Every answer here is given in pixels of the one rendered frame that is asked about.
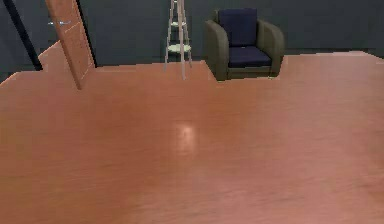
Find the white tripod shelf stand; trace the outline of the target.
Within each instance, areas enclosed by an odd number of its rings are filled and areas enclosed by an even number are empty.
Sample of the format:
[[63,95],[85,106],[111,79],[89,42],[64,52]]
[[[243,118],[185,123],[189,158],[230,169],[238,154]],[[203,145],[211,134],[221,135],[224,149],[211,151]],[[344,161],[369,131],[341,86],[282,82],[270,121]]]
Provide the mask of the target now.
[[[167,68],[169,54],[176,53],[181,59],[181,77],[186,79],[185,59],[188,59],[189,66],[192,66],[192,46],[190,44],[185,0],[169,0],[169,19],[166,38],[166,51],[164,56],[164,68]],[[178,29],[178,43],[171,44],[171,33],[174,28]]]

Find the brown wooden room door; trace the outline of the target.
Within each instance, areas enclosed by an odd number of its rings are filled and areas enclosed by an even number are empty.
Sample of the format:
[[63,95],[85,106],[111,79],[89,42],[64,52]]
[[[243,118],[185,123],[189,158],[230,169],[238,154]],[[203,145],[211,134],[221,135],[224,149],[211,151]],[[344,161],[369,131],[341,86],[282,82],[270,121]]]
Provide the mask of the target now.
[[[45,0],[76,87],[81,90],[95,67],[77,0]],[[60,26],[59,21],[71,21]]]

